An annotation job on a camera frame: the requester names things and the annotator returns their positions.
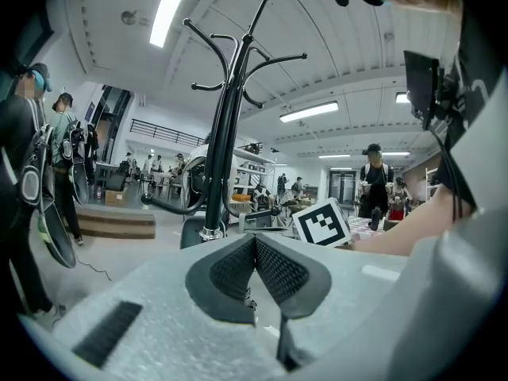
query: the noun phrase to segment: red object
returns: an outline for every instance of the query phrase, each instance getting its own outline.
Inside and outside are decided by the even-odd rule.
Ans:
[[[402,220],[404,218],[404,210],[392,210],[389,220]]]

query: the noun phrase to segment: wooden platform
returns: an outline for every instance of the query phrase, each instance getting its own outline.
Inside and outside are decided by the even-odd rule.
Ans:
[[[85,236],[119,239],[153,239],[156,219],[153,214],[118,213],[80,207],[76,210],[79,228]]]

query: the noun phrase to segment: black rubber pad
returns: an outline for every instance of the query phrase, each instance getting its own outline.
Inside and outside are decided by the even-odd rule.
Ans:
[[[72,351],[83,360],[102,367],[143,306],[120,302]]]

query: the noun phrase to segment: ceiling light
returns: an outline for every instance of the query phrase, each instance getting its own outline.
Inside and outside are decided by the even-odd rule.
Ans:
[[[410,100],[407,98],[407,93],[397,93],[395,95],[396,103],[410,103]]]
[[[150,44],[157,45],[161,48],[164,46],[167,31],[169,30],[169,26],[171,25],[176,13],[176,9],[178,9],[181,1],[182,0],[160,0],[156,19],[153,22]]]
[[[300,118],[316,116],[318,114],[329,113],[331,111],[338,111],[338,110],[339,110],[339,105],[337,104],[337,102],[331,102],[331,103],[326,103],[324,105],[308,107],[307,109],[303,109],[303,110],[297,110],[292,113],[288,113],[288,114],[284,114],[283,116],[279,116],[279,118],[282,123],[287,123],[289,121],[298,120]]]
[[[319,158],[349,158],[349,154],[340,154],[339,156],[319,156]]]
[[[383,156],[408,156],[410,152],[384,152]]]

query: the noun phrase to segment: bottle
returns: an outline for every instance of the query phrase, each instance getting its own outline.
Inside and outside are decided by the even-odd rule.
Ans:
[[[381,219],[381,209],[377,206],[372,211],[371,230],[377,231],[380,219]]]

